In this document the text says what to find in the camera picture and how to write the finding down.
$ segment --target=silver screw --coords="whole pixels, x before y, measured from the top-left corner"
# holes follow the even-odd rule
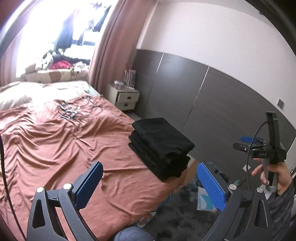
[[[257,188],[257,192],[263,193],[263,189],[262,188]]]
[[[230,184],[230,185],[229,185],[229,189],[231,189],[231,190],[236,190],[236,188],[237,188],[237,187],[236,187],[234,184]]]
[[[72,184],[71,184],[71,183],[66,183],[66,184],[63,186],[63,188],[66,189],[66,190],[70,189],[71,187],[72,187]]]
[[[39,188],[37,188],[37,192],[38,192],[38,193],[41,193],[41,192],[43,192],[43,190],[44,190],[44,188],[43,188],[43,187],[39,187]]]

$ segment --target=gray handle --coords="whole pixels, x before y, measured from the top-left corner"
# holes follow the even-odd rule
[[[277,191],[277,184],[279,180],[279,174],[277,172],[269,172],[267,169],[267,165],[270,163],[269,159],[261,159],[261,163],[263,165],[263,170],[266,178],[269,181],[269,185],[266,186],[266,190],[270,192],[276,192]]]

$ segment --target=bed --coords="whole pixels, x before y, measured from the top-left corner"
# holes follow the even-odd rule
[[[1,101],[7,90],[23,92],[20,96],[25,93],[29,99],[2,103],[5,108],[0,111],[9,192],[25,233],[36,189],[58,189],[72,183],[93,161],[103,164],[104,175],[80,213],[100,241],[138,221],[183,184],[187,170],[180,178],[169,178],[165,183],[152,174],[128,146],[133,120],[86,82],[41,87],[32,84],[38,83],[17,83],[0,89]],[[61,117],[61,99],[81,107],[75,119]],[[61,210],[57,212],[68,239],[75,240]],[[0,213],[17,239],[22,240],[2,179]]]

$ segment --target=blue jeans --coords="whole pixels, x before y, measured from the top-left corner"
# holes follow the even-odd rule
[[[154,241],[155,239],[145,230],[130,226],[119,231],[114,241]]]

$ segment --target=nightstand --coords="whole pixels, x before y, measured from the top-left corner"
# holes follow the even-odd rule
[[[139,91],[135,89],[122,87],[118,90],[113,84],[107,86],[105,94],[105,98],[122,111],[133,110],[139,96]]]

